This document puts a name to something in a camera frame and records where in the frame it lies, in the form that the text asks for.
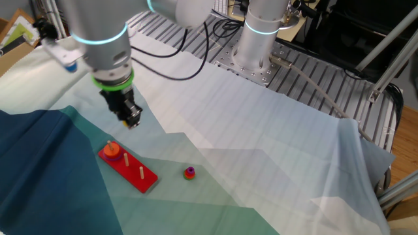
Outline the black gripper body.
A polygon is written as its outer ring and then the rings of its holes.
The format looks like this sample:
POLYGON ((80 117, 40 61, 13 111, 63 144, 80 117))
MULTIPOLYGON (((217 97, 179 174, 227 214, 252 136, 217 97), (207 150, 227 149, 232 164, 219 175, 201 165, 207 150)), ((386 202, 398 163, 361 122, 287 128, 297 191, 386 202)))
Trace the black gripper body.
POLYGON ((102 89, 99 93, 105 99, 109 110, 113 113, 131 113, 134 109, 135 100, 131 86, 118 91, 105 91, 102 89))

